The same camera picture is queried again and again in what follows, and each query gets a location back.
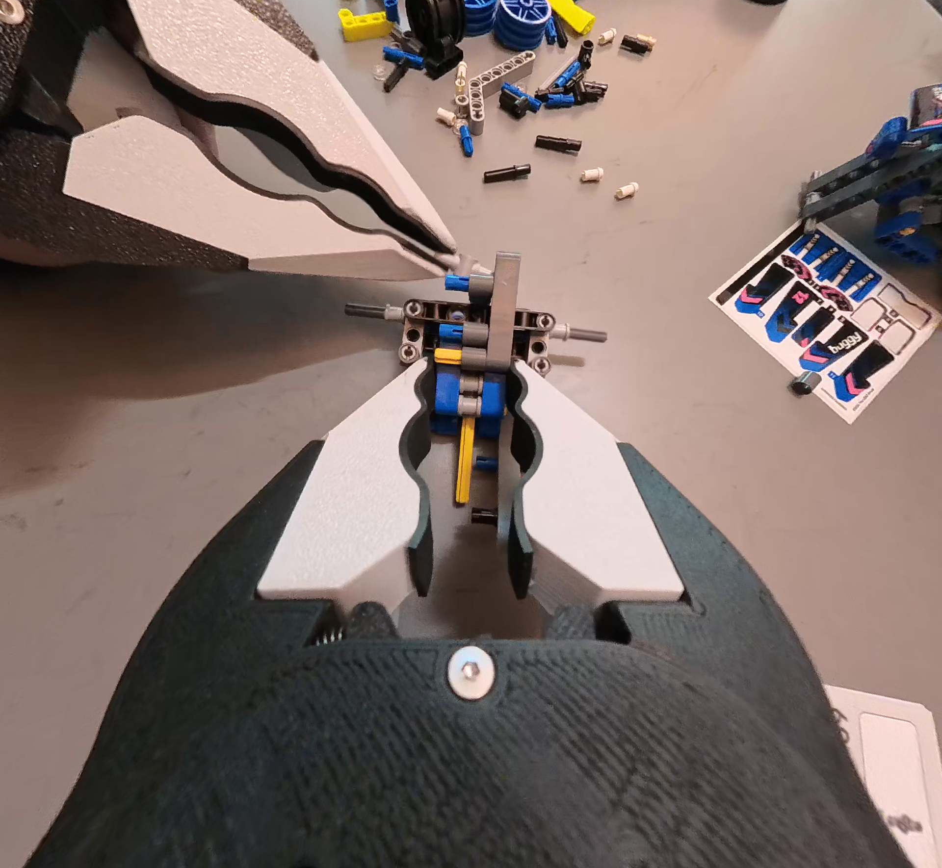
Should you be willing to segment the lego sticker sheet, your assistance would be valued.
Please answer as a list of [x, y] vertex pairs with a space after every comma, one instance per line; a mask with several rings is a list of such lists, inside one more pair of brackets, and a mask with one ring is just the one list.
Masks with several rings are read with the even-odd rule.
[[940, 311], [833, 229], [798, 221], [710, 301], [851, 425], [940, 328]]

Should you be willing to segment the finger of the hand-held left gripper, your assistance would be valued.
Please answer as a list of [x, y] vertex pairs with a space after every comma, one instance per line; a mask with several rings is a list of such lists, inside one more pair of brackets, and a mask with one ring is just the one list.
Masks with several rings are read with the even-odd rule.
[[234, 253], [257, 272], [372, 281], [443, 276], [452, 255], [348, 224], [305, 195], [257, 190], [190, 135], [131, 115], [72, 140], [71, 198]]
[[455, 258], [441, 217], [330, 69], [236, 0], [126, 0], [155, 73], [216, 125], [263, 132], [330, 188], [356, 195], [431, 258]]

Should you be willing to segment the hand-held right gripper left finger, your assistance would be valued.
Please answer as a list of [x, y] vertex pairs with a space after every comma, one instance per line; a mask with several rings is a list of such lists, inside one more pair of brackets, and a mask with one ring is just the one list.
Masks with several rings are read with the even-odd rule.
[[333, 428], [257, 587], [264, 600], [327, 600], [396, 611], [429, 591], [430, 452], [435, 376], [410, 365]]

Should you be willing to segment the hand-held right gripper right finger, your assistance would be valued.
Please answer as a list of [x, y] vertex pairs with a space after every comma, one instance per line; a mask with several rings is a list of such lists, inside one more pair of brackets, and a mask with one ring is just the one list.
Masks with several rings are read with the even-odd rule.
[[508, 374], [508, 570], [519, 600], [675, 603], [684, 585], [617, 438], [517, 360]]

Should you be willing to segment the pile of loose lego pieces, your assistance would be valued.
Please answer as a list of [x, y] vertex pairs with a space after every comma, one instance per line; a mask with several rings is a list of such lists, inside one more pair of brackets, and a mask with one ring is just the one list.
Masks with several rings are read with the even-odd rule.
[[437, 79], [454, 71], [453, 108], [439, 108], [439, 124], [453, 132], [470, 159], [481, 135], [485, 103], [519, 121], [542, 109], [601, 102], [608, 85], [588, 77], [597, 42], [595, 18], [580, 0], [375, 0], [378, 11], [338, 12], [346, 42], [388, 37], [383, 48], [383, 89], [390, 92], [412, 70]]

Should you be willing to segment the lego instruction booklet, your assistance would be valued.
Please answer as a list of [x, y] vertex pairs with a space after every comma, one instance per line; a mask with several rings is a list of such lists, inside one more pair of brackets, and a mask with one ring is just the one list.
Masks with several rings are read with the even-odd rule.
[[824, 686], [834, 720], [875, 807], [909, 861], [941, 865], [941, 764], [922, 704]]

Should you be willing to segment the blue grey lego sub-assembly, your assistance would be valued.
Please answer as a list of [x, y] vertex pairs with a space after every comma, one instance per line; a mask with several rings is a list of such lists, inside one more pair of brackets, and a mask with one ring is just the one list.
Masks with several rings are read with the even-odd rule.
[[521, 257], [499, 252], [492, 272], [448, 274], [448, 292], [460, 301], [411, 298], [402, 306], [345, 304], [349, 317], [402, 326], [398, 348], [404, 366], [426, 359], [433, 369], [430, 429], [457, 440], [455, 504], [470, 502], [475, 472], [494, 474], [495, 457], [477, 453], [477, 442], [497, 442], [507, 413], [507, 379], [515, 360], [545, 377], [552, 364], [549, 342], [604, 344], [607, 333], [558, 321], [546, 310], [518, 302]]

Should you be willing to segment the partly built lego buggy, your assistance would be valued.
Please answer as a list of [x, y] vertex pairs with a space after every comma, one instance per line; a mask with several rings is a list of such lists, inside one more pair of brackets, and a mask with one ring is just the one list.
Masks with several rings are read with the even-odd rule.
[[865, 151], [815, 173], [799, 194], [799, 216], [820, 223], [877, 205], [873, 241], [906, 262], [940, 261], [941, 85], [915, 89], [908, 114], [886, 121]]

